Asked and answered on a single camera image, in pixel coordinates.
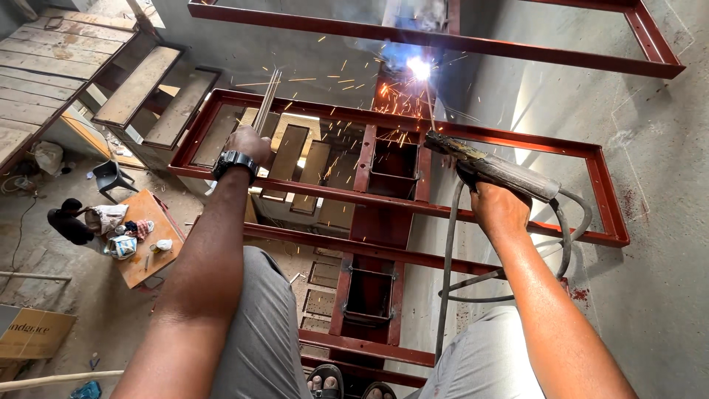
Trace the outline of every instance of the welder's arm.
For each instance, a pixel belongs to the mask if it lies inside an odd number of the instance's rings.
[[[472,209],[517,300],[532,369],[546,397],[637,398],[601,338],[539,256],[525,229],[529,207],[507,189],[485,182],[476,187]]]
[[[226,150],[261,163],[270,142],[240,127]],[[245,168],[229,168],[185,242],[157,300],[147,334],[112,398],[207,398],[239,305],[243,224],[249,187]]]

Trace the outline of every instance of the hand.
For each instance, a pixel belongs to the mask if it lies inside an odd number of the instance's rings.
[[[478,181],[470,191],[470,205],[478,224],[492,242],[527,235],[532,200],[510,190]]]
[[[241,125],[229,135],[224,145],[224,151],[231,150],[244,153],[261,165],[271,156],[271,139],[259,137],[251,126]]]

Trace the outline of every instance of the gray trousers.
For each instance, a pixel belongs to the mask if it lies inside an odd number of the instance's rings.
[[[311,399],[300,360],[296,298],[276,261],[244,247],[244,284],[212,383],[212,399]],[[500,306],[443,351],[415,398],[543,399],[517,309]]]

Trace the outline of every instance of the black watch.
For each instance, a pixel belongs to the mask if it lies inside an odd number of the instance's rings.
[[[250,156],[240,153],[239,151],[222,151],[219,155],[219,159],[214,164],[212,168],[212,176],[214,180],[219,181],[219,178],[226,173],[226,170],[231,166],[243,166],[249,170],[249,186],[254,184],[256,181],[256,171],[259,166],[251,159]]]

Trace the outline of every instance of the foot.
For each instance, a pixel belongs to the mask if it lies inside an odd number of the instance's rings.
[[[320,376],[315,376],[312,381],[308,381],[308,389],[337,389],[337,379],[335,377],[327,377],[325,379],[325,386],[323,387],[323,379]]]
[[[381,391],[377,388],[371,390],[365,399],[382,399]],[[388,393],[384,394],[384,399],[392,399]]]

